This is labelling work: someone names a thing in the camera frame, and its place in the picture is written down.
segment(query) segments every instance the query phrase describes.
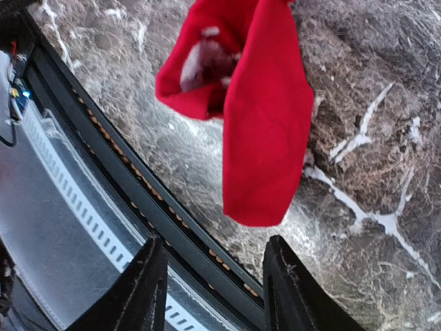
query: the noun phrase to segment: red cloth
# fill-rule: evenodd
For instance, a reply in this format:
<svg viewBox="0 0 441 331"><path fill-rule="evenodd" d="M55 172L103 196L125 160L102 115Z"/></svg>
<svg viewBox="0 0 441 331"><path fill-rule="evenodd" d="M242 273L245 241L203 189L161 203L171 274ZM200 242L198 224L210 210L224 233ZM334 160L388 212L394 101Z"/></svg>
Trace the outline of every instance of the red cloth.
<svg viewBox="0 0 441 331"><path fill-rule="evenodd" d="M282 221L311 126L314 94L288 3L197 0L156 79L156 97L175 111L224 118L224 213L248 226Z"/></svg>

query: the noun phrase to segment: black trim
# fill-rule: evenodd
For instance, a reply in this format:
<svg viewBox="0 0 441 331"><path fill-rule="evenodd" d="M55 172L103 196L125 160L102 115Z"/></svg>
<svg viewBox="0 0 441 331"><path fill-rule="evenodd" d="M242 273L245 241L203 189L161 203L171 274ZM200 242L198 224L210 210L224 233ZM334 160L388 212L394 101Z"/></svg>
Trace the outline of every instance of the black trim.
<svg viewBox="0 0 441 331"><path fill-rule="evenodd" d="M281 236L263 261L267 331L364 331L318 285Z"/></svg>
<svg viewBox="0 0 441 331"><path fill-rule="evenodd" d="M70 136L75 137L81 143L83 150L81 154L88 153L88 146L94 151L95 156L92 158L89 155L86 159L93 161L101 171L104 168L105 174L103 173L103 175L111 177L107 183L110 183L116 191L122 190L122 195L126 197L125 202L127 203L127 198L129 201L133 201L139 210L146 215L148 221L155 226L158 233L172 245L173 250L168 248L167 251L175 253L173 255L176 264L189 265L191 267L189 274L195 271L216 289L216 291L212 291L205 286L202 290L199 287L200 295L214 307L225 306L220 311L227 310L231 317L234 316L236 322L241 322L252 330L264 330L262 286L202 228L142 162L61 61L30 15L27 12L24 12L23 15L40 39L40 42L35 45L34 52L30 57L30 66L25 72L25 80L30 84L37 103L40 106L50 108L60 123L70 127L74 133ZM78 96L73 93L72 89L76 91ZM105 131L122 149L130 162L153 185L165 202L159 201L148 191L142 181L137 179L122 162L120 156L113 151L110 144L90 121L86 108L92 111ZM182 217L191 230L184 228L174 218L174 215L168 210L168 206ZM216 259L208 254L209 249L213 250L231 270L226 271L221 264L216 262ZM185 263L181 263L176 255L185 260ZM256 298L246 291L243 287L244 283L248 284L260 297Z"/></svg>

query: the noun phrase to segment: wire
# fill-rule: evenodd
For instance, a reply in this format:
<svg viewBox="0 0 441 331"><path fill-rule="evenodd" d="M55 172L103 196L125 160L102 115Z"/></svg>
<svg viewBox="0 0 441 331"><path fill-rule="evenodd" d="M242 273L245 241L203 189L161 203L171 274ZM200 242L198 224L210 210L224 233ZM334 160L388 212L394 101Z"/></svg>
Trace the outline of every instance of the wire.
<svg viewBox="0 0 441 331"><path fill-rule="evenodd" d="M0 142L8 147L15 147L17 144L17 131L15 130L15 124L11 121L11 132L12 132L12 142L7 141L2 136L0 136Z"/></svg>
<svg viewBox="0 0 441 331"><path fill-rule="evenodd" d="M15 128L15 122L12 119L13 116L14 116L14 111L12 110L12 105L10 105L10 107L9 107L9 117L10 117L10 121L11 121L12 142L6 140L5 138L3 138L0 135L0 142L2 142L4 145L6 145L8 147L15 147L16 144L17 144L17 130Z"/></svg>

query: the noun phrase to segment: red sock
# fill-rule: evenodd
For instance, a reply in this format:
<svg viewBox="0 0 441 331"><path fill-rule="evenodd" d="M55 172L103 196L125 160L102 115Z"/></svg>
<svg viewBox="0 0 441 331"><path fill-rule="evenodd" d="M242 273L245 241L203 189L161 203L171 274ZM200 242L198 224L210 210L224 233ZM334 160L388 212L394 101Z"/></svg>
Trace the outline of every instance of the red sock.
<svg viewBox="0 0 441 331"><path fill-rule="evenodd" d="M156 80L175 111L224 118L224 213L248 226L282 221L311 125L314 94L287 4L197 0Z"/></svg>

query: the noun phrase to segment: marble surface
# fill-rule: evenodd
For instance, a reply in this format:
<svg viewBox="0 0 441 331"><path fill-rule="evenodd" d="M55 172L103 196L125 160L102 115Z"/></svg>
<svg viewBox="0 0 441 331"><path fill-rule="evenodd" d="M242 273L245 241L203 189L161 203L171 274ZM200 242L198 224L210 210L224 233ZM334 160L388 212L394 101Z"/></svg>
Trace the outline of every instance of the marble surface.
<svg viewBox="0 0 441 331"><path fill-rule="evenodd" d="M316 93L305 175L283 223L222 215L222 122L154 98L191 0L43 0L31 8L85 89L206 229L258 279L282 234L367 330L441 330L441 3L298 0Z"/></svg>

